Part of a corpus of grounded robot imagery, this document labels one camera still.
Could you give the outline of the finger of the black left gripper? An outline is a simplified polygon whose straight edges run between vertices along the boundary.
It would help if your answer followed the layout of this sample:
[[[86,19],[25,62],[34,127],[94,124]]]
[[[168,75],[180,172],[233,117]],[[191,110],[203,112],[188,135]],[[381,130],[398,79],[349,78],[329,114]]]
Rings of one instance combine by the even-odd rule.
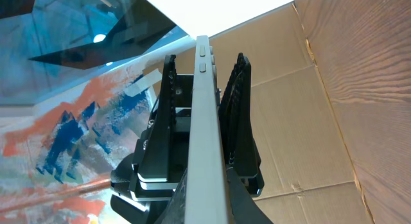
[[[258,174],[258,157],[250,122],[251,64],[239,53],[223,92],[218,116],[224,161],[240,178]]]
[[[175,124],[175,59],[175,55],[167,55],[164,60],[157,113],[137,173],[142,182],[168,180],[171,133]]]

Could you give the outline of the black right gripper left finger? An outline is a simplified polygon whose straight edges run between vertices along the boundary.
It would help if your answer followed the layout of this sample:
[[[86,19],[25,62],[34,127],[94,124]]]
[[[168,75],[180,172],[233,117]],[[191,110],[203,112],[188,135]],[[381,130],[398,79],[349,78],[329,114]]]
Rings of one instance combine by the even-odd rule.
[[[184,224],[186,210],[186,186],[188,171],[185,170],[170,202],[155,224]]]

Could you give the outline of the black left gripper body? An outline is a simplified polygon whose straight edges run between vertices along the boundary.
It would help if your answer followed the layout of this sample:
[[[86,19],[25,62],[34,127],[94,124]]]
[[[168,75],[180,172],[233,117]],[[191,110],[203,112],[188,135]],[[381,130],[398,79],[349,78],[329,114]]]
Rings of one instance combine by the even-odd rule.
[[[192,74],[163,81],[156,106],[133,154],[110,175],[112,209],[130,223],[182,223],[193,94]],[[236,223],[264,223],[253,201],[264,187],[261,158],[250,123],[250,76],[237,76],[219,109],[229,198]]]

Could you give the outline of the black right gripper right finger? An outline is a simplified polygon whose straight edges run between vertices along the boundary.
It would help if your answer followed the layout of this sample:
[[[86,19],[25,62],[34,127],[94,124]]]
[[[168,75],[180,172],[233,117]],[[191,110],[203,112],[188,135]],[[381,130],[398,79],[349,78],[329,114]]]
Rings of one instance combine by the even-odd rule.
[[[226,169],[231,212],[235,224],[272,224],[256,205],[233,167]]]

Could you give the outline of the Galaxy S25 Ultra smartphone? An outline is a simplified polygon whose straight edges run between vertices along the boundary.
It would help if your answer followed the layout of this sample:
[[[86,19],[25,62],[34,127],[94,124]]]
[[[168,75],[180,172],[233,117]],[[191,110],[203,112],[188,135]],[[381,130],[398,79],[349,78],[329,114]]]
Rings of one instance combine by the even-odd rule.
[[[206,35],[196,38],[185,223],[229,223],[214,60]]]

